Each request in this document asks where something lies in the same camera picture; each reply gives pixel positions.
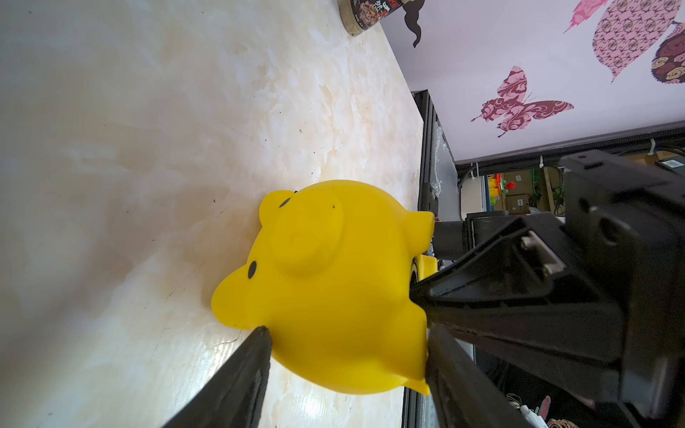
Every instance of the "product label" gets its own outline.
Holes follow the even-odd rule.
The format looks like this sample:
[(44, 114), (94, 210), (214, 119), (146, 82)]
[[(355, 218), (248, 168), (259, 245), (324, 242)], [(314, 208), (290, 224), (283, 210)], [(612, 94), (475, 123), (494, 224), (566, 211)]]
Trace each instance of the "product label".
[(352, 13), (362, 29), (388, 16), (393, 10), (402, 7), (400, 0), (348, 0), (352, 2)]
[(666, 165), (666, 166), (668, 166), (669, 168), (677, 168), (678, 166), (683, 166), (683, 165), (684, 165), (684, 164), (682, 164), (681, 162), (678, 162), (678, 161), (675, 160), (675, 159), (665, 160), (665, 161), (663, 161), (663, 162), (661, 162), (661, 163), (664, 164), (664, 165)]

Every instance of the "cable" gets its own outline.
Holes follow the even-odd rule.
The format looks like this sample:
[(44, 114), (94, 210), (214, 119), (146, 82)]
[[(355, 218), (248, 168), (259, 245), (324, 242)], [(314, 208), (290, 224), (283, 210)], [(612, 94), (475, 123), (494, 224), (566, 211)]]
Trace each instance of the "cable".
[(561, 202), (563, 200), (563, 195), (564, 195), (564, 173), (561, 171), (561, 169), (556, 166), (556, 165), (551, 165), (552, 168), (556, 169), (557, 173), (559, 174), (559, 198), (556, 200), (554, 203), (554, 215), (557, 217), (563, 217), (566, 214), (566, 211), (561, 212)]

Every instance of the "cardboard box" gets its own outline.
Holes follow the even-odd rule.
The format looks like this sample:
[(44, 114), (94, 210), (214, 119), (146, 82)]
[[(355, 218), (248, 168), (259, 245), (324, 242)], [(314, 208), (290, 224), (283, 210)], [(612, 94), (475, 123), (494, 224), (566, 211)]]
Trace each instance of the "cardboard box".
[(527, 194), (507, 194), (506, 203), (509, 214), (529, 214), (528, 198)]
[(530, 169), (516, 171), (513, 173), (504, 173), (502, 178), (507, 183), (515, 183), (516, 188), (510, 190), (511, 193), (516, 194), (533, 194), (533, 178), (530, 175)]

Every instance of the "maroon butterfly decal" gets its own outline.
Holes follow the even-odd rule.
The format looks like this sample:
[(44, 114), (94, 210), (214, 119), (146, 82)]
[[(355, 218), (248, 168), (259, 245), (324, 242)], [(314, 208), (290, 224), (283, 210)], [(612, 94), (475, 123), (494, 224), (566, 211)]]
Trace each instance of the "maroon butterfly decal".
[(525, 78), (525, 73), (520, 67), (514, 66), (509, 77), (497, 89), (499, 98), (491, 99), (483, 104), (481, 115), (472, 119), (471, 122), (481, 117), (486, 122), (491, 122), (504, 116), (504, 120), (497, 127), (506, 134), (509, 131), (527, 127), (533, 119), (546, 119), (573, 109), (570, 103), (564, 101), (537, 101), (525, 104), (527, 87), (528, 80)]

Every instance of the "cylindrical container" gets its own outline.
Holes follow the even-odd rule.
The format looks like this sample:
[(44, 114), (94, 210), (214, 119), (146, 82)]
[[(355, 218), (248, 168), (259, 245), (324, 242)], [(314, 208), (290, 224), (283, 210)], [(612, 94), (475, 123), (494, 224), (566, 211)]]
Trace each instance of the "cylindrical container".
[(352, 36), (359, 36), (381, 18), (414, 0), (342, 0), (340, 17)]

